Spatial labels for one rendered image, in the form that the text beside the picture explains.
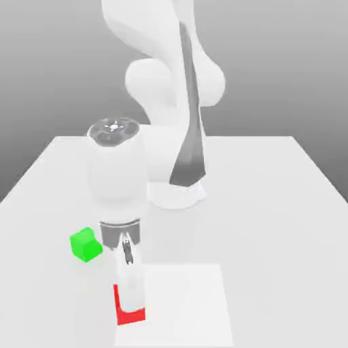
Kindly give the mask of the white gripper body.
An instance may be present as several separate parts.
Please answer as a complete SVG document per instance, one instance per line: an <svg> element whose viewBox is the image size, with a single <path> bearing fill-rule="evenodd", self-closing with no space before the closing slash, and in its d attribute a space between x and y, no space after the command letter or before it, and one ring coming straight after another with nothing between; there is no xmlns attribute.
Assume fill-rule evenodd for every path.
<svg viewBox="0 0 348 348"><path fill-rule="evenodd" d="M126 253L123 248L123 242L119 242L114 250L116 259L116 275L118 285L135 288L143 283L143 263L141 253L137 246L130 243L130 252L132 260L126 261Z"/></svg>

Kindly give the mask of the small red cube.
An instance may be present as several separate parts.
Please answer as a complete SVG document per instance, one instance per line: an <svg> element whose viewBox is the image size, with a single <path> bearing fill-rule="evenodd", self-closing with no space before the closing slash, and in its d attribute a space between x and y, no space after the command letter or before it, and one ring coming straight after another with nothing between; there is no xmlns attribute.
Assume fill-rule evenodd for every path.
<svg viewBox="0 0 348 348"><path fill-rule="evenodd" d="M116 284L114 284L114 300L115 300L115 307L116 307L117 324L119 326L145 320L144 307L131 312L126 312L122 309L120 304L118 286Z"/></svg>

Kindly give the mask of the small green cube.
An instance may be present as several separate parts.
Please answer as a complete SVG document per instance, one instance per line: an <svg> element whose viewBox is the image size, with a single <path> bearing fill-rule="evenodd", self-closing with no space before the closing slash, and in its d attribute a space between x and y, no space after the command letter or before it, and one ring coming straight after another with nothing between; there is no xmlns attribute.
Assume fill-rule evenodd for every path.
<svg viewBox="0 0 348 348"><path fill-rule="evenodd" d="M89 262L103 253L103 246L94 235L90 227L83 228L69 237L71 251L83 262Z"/></svg>

